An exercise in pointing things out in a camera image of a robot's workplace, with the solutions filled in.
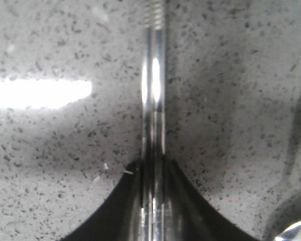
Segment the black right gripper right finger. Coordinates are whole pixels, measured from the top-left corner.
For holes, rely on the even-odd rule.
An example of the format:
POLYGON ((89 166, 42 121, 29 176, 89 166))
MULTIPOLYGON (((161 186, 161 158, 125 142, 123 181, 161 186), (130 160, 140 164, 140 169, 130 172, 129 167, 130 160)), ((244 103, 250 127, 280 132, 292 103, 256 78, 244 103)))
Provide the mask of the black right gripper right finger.
POLYGON ((214 209, 174 160, 164 164, 164 207, 165 240, 256 240, 214 209))

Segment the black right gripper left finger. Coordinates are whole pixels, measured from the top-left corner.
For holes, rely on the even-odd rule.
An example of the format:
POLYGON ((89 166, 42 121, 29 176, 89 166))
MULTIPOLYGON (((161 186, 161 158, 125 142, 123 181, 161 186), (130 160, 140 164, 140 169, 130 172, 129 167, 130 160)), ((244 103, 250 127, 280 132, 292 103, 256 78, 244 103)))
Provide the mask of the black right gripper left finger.
POLYGON ((104 203, 62 240, 139 240, 141 162, 129 163, 104 203))

